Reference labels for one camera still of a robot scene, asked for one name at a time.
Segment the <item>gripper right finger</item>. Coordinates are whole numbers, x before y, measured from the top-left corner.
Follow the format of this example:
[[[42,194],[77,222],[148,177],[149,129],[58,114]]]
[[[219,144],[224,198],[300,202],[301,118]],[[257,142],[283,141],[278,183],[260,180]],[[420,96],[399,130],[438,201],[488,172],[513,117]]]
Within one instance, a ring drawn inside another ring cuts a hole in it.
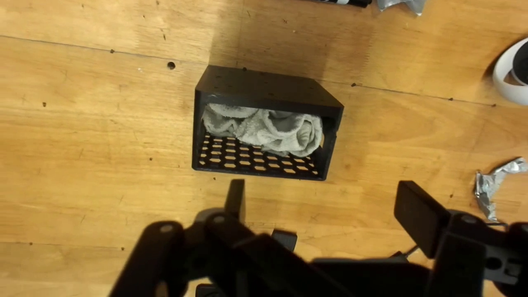
[[[499,231],[447,210],[414,181],[398,183],[394,216],[434,259],[424,297],[482,297],[485,280],[504,297],[528,297],[528,222]]]

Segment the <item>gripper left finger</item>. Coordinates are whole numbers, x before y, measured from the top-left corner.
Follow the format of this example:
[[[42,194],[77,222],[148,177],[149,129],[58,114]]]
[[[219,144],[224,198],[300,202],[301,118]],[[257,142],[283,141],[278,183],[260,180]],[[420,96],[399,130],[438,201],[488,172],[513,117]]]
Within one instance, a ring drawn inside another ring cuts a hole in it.
[[[184,228],[158,221],[140,234],[109,297],[183,297],[209,278],[227,297],[316,297],[330,291],[321,272],[270,235],[241,222],[245,181],[232,180],[226,205]]]

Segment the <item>grey terry cloth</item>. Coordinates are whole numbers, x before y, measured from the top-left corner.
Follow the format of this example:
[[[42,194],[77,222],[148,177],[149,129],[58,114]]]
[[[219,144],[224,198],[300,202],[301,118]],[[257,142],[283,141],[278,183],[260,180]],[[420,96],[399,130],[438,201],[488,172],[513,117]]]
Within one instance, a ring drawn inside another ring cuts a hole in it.
[[[309,156],[324,138],[322,119],[307,113],[207,104],[202,118],[216,137],[232,137],[279,156]]]

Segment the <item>black perforated box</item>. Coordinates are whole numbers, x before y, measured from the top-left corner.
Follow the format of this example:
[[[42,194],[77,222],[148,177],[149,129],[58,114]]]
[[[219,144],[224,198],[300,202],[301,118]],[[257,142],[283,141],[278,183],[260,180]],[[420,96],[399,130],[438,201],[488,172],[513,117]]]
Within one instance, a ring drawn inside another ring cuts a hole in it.
[[[307,113],[322,119],[323,139],[303,158],[276,156],[234,137],[206,131],[207,104]],[[324,181],[328,175],[344,106],[311,78],[207,66],[194,93],[192,168],[199,171]]]

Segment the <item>crumpled silver foil piece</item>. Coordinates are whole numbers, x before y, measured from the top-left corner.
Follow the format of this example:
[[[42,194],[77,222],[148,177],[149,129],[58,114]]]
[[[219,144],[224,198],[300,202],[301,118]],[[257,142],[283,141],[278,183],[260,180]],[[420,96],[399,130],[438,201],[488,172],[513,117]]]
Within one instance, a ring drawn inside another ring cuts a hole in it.
[[[490,173],[483,174],[477,171],[474,182],[474,197],[481,212],[490,224],[496,226],[506,226],[505,222],[500,222],[496,216],[496,207],[493,197],[499,190],[505,177],[509,174],[528,172],[528,161],[525,158],[515,158],[492,169]]]
[[[386,9],[397,6],[397,5],[405,5],[407,8],[409,8],[410,11],[412,11],[415,15],[421,16],[424,11],[424,6],[427,2],[427,0],[376,0],[378,8],[381,12],[385,11]]]

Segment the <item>black marker pen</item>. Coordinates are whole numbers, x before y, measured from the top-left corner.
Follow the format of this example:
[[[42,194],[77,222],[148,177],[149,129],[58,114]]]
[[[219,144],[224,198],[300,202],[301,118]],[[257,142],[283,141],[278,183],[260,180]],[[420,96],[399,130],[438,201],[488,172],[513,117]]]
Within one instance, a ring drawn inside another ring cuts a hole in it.
[[[351,6],[357,6],[361,8],[368,7],[372,0],[313,0],[318,2],[330,2],[337,5],[351,5]]]

